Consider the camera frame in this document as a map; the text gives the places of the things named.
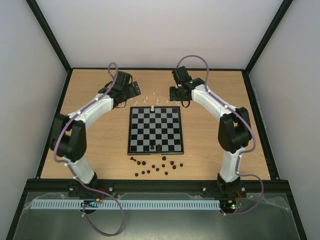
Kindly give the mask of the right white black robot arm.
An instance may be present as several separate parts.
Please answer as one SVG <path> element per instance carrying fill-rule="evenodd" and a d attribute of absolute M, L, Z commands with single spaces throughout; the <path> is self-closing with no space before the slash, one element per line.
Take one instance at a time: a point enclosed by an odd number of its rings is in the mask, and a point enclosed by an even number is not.
<path fill-rule="evenodd" d="M 173 69 L 176 86 L 169 88 L 171 101 L 194 101 L 219 122 L 218 142 L 224 150 L 222 167 L 217 175 L 217 190 L 229 196 L 240 184 L 240 163 L 253 138 L 250 116 L 246 108 L 236 108 L 214 93 L 201 78 L 192 78 L 184 66 Z"/>

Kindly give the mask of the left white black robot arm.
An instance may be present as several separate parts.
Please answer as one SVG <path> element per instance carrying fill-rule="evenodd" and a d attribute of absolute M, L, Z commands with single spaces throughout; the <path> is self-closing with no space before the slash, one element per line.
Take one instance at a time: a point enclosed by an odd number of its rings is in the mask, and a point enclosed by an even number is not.
<path fill-rule="evenodd" d="M 112 81 L 100 89 L 91 101 L 67 115 L 57 114 L 52 124 L 49 148 L 53 151 L 53 160 L 68 167 L 73 179 L 86 188 L 97 178 L 85 156 L 87 130 L 104 114 L 141 94 L 131 74 L 117 71 L 111 77 Z"/>

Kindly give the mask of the black king chess piece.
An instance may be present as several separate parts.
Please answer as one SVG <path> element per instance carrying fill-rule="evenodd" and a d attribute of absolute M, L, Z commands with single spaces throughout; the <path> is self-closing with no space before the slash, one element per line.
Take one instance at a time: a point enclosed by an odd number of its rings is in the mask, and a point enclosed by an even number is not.
<path fill-rule="evenodd" d="M 162 146 L 160 145 L 160 144 L 158 144 L 157 146 L 156 146 L 156 150 L 157 151 L 160 151 L 162 149 Z"/>

